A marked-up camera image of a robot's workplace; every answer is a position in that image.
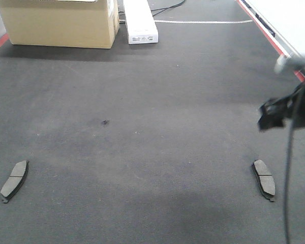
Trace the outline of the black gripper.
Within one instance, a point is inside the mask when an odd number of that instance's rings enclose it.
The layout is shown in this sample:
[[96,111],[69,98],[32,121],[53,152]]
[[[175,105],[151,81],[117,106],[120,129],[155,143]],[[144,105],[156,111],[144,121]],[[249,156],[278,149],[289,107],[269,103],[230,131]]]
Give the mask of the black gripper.
[[[279,74],[285,70],[301,71],[305,75],[305,56],[280,55],[274,65],[274,71]],[[259,108],[259,131],[273,128],[284,128],[286,119],[293,121],[293,110],[297,104],[297,98],[302,93],[301,102],[298,105],[297,115],[294,119],[295,128],[305,128],[305,84],[299,84],[292,93],[283,98],[270,98]]]

